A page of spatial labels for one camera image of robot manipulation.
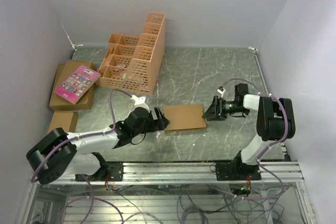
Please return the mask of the brown cardboard box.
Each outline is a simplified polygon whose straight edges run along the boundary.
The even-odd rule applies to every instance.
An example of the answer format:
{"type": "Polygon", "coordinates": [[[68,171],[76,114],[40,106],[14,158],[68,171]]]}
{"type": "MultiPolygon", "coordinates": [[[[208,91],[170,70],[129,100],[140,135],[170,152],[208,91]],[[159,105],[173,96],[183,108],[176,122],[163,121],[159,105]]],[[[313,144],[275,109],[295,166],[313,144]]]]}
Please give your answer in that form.
{"type": "Polygon", "coordinates": [[[169,105],[163,107],[164,116],[170,121],[165,132],[205,129],[202,104],[169,105]]]}

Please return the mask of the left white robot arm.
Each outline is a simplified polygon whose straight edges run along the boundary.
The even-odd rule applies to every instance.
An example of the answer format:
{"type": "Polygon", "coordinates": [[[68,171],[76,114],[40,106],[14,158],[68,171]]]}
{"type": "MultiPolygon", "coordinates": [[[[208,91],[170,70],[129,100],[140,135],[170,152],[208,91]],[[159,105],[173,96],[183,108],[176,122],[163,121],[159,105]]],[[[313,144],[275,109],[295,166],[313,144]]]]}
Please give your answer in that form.
{"type": "Polygon", "coordinates": [[[100,154],[103,150],[132,144],[136,136],[162,131],[169,124],[155,107],[153,111],[135,108],[125,120],[97,131],[67,133],[61,127],[53,129],[26,154],[34,171],[31,182],[50,184],[63,175],[105,180],[110,171],[100,154]]]}

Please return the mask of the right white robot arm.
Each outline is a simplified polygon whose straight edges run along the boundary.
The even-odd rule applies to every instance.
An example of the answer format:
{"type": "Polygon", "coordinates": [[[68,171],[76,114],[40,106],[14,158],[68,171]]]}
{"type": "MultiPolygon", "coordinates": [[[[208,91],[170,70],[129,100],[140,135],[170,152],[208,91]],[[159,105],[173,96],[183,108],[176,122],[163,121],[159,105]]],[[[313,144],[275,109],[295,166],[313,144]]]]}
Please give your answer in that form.
{"type": "Polygon", "coordinates": [[[234,100],[224,99],[225,89],[217,90],[221,96],[214,96],[210,107],[204,112],[207,121],[223,121],[229,115],[237,113],[245,117],[251,110],[257,112],[256,135],[243,150],[239,151],[231,161],[215,163],[215,174],[218,181],[260,180],[260,158],[273,147],[276,142],[292,138],[296,131],[292,101],[271,95],[260,96],[249,93],[248,85],[235,85],[234,100]]]}

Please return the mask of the small closed cardboard box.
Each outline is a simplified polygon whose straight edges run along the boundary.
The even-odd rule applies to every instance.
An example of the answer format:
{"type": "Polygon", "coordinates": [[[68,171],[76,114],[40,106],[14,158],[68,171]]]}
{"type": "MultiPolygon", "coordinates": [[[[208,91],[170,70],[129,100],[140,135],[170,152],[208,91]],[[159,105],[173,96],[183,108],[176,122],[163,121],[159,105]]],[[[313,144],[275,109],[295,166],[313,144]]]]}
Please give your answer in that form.
{"type": "Polygon", "coordinates": [[[48,133],[61,127],[65,132],[75,132],[78,114],[70,111],[55,111],[48,129],[48,133]]]}

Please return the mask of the large closed cardboard box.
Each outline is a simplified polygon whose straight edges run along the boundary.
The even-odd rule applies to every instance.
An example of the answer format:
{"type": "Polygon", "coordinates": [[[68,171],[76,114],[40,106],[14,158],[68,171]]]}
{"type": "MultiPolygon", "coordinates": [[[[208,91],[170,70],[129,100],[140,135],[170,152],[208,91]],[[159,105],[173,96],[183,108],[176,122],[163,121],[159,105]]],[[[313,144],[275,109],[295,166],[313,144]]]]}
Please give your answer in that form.
{"type": "Polygon", "coordinates": [[[49,106],[54,111],[78,111],[92,108],[94,81],[98,72],[92,62],[68,60],[56,71],[49,106]]]}

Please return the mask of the orange plastic organizer rack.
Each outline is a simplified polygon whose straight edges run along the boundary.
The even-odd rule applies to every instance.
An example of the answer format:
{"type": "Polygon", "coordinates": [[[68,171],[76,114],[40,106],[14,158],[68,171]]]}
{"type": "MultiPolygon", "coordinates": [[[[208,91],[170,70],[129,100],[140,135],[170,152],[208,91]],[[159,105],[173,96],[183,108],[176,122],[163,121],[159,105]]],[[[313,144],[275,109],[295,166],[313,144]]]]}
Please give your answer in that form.
{"type": "Polygon", "coordinates": [[[113,33],[97,85],[152,95],[165,52],[165,14],[149,13],[139,36],[113,33]]]}

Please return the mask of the pink book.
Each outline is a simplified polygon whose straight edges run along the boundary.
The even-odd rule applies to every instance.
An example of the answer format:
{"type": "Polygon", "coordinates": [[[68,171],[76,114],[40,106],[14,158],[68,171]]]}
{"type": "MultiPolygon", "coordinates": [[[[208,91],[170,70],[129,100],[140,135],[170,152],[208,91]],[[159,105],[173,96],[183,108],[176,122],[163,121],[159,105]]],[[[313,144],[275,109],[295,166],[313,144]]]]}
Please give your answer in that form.
{"type": "Polygon", "coordinates": [[[100,77],[101,74],[92,67],[82,63],[67,63],[54,93],[68,102],[76,104],[100,77]]]}

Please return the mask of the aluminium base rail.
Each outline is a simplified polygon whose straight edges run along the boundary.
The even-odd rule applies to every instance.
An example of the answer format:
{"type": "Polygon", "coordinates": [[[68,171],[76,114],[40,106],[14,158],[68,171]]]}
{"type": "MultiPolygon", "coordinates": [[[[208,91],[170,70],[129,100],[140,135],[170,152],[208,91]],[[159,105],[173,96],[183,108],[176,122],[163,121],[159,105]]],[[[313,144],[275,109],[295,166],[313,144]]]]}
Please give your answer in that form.
{"type": "MultiPolygon", "coordinates": [[[[165,184],[244,184],[246,175],[221,175],[215,172],[214,162],[170,163],[113,163],[117,166],[108,179],[101,178],[93,185],[165,185],[165,184]]],[[[251,175],[252,183],[296,183],[304,177],[298,162],[262,162],[251,175]]]]}

